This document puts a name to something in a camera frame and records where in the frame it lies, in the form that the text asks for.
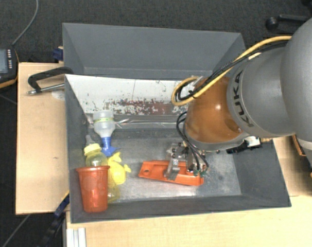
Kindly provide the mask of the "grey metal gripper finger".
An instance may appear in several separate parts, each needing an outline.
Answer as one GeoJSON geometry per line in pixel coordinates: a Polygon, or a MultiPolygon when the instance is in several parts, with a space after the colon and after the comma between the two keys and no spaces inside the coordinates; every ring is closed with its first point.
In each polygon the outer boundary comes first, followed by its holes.
{"type": "Polygon", "coordinates": [[[164,177],[167,180],[174,181],[180,171],[179,160],[171,158],[167,168],[164,170],[164,177]]]}

